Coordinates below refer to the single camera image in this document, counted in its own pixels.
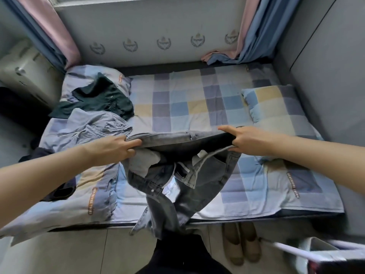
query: person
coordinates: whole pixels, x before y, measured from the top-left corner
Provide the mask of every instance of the person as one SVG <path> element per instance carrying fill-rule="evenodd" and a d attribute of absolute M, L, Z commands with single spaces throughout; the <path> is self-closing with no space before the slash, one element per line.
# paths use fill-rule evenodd
<path fill-rule="evenodd" d="M 317 171 L 337 184 L 365 194 L 365 147 L 293 137 L 247 126 L 219 126 L 236 138 L 231 151 L 274 156 Z M 134 156 L 140 139 L 125 136 L 96 139 L 66 151 L 0 169 L 0 228 L 45 195 L 92 166 L 117 163 Z M 212 259 L 199 235 L 166 231 L 141 273 L 230 273 Z"/>

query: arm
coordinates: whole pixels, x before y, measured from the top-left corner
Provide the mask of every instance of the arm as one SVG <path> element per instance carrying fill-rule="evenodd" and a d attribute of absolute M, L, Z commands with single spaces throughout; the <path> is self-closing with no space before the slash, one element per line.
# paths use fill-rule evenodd
<path fill-rule="evenodd" d="M 236 136 L 233 151 L 280 157 L 365 194 L 365 147 L 270 133 L 255 127 L 218 129 Z"/>
<path fill-rule="evenodd" d="M 66 151 L 0 169 L 0 228 L 61 184 L 93 166 L 116 163 L 135 154 L 136 139 L 105 137 Z"/>

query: forearm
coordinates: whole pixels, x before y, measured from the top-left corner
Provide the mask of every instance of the forearm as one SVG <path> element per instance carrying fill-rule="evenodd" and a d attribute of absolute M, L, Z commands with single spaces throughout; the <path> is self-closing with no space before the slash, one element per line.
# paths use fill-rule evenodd
<path fill-rule="evenodd" d="M 284 136 L 272 143 L 272 155 L 365 194 L 365 147 Z"/>
<path fill-rule="evenodd" d="M 92 166 L 82 145 L 0 169 L 0 228 Z"/>

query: wall decal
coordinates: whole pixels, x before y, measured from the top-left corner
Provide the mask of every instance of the wall decal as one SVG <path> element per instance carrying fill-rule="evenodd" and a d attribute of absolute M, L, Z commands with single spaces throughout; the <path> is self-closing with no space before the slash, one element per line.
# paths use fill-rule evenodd
<path fill-rule="evenodd" d="M 166 51 L 168 48 L 171 47 L 171 39 L 167 38 L 167 40 L 166 40 L 166 38 L 164 36 L 162 36 L 161 39 L 157 40 L 157 46 L 160 49 Z"/>
<path fill-rule="evenodd" d="M 103 55 L 105 53 L 105 47 L 102 44 L 94 42 L 92 45 L 89 46 L 90 49 L 97 55 Z"/>
<path fill-rule="evenodd" d="M 200 33 L 197 33 L 196 36 L 192 36 L 190 38 L 190 42 L 191 42 L 191 45 L 198 48 L 204 44 L 205 36 L 201 35 Z"/>
<path fill-rule="evenodd" d="M 229 45 L 235 43 L 238 40 L 238 32 L 236 30 L 233 30 L 230 35 L 226 34 L 225 36 L 225 42 Z"/>
<path fill-rule="evenodd" d="M 123 41 L 124 49 L 130 52 L 135 52 L 138 49 L 138 44 L 136 41 L 132 42 L 129 38 L 127 39 L 127 43 Z"/>

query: checkered pillow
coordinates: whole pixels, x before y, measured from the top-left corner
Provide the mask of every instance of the checkered pillow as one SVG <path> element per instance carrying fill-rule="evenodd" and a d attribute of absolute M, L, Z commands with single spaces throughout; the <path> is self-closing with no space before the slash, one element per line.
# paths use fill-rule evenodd
<path fill-rule="evenodd" d="M 317 139 L 292 85 L 243 89 L 254 126 L 276 133 Z M 272 157 L 257 157 L 259 161 Z"/>

